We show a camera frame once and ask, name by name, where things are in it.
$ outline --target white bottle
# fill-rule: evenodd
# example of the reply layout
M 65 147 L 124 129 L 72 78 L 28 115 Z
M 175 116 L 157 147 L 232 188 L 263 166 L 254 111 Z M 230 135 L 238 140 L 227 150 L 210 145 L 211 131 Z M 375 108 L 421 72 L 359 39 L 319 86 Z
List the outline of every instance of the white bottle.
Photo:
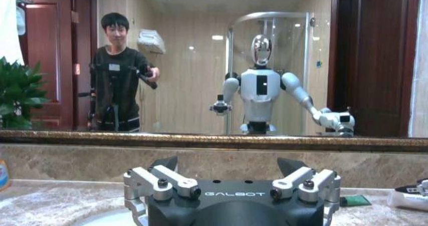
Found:
M 428 197 L 421 194 L 391 191 L 387 197 L 387 206 L 428 211 Z

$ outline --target sink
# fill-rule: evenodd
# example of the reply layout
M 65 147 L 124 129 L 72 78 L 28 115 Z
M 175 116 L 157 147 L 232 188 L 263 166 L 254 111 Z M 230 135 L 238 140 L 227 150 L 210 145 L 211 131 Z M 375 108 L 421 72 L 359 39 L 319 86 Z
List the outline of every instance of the sink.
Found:
M 148 225 L 147 218 L 141 219 L 143 225 Z M 73 226 L 135 226 L 132 213 L 125 209 L 119 209 L 96 214 L 73 224 Z

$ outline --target shower enclosure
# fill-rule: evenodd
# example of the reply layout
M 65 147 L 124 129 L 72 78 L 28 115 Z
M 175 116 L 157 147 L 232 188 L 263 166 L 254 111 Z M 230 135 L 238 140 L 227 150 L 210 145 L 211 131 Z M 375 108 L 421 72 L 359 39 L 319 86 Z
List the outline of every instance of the shower enclosure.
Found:
M 226 39 L 226 73 L 240 74 L 254 66 L 251 41 L 255 35 L 266 35 L 272 44 L 267 67 L 279 74 L 292 72 L 307 85 L 308 13 L 260 12 L 239 17 L 230 25 Z M 226 134 L 240 134 L 246 123 L 239 96 L 232 97 L 232 111 L 224 117 Z M 272 106 L 271 122 L 276 131 L 271 134 L 302 135 L 306 128 L 306 111 L 294 98 L 280 91 Z

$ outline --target ceiling light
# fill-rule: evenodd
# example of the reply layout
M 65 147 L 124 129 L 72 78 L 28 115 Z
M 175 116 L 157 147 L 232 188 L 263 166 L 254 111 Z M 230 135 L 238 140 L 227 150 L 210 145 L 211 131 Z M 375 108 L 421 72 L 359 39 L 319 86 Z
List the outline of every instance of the ceiling light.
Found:
M 214 35 L 211 38 L 212 38 L 214 41 L 222 41 L 223 40 L 223 36 L 219 36 L 219 35 Z

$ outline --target man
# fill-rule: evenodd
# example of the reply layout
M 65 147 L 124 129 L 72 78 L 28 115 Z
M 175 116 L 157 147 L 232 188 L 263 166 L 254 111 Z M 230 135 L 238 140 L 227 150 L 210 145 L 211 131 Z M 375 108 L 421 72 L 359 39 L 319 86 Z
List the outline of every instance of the man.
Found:
M 113 131 L 115 122 L 119 131 L 136 132 L 140 128 L 139 106 L 135 95 L 139 85 L 136 70 L 143 75 L 151 72 L 149 82 L 159 79 L 159 69 L 151 68 L 143 54 L 127 47 L 129 22 L 119 13 L 103 16 L 100 25 L 111 43 L 100 47 L 92 59 L 94 65 L 119 68 L 112 81 L 112 72 L 94 70 L 96 107 L 94 118 L 97 130 Z

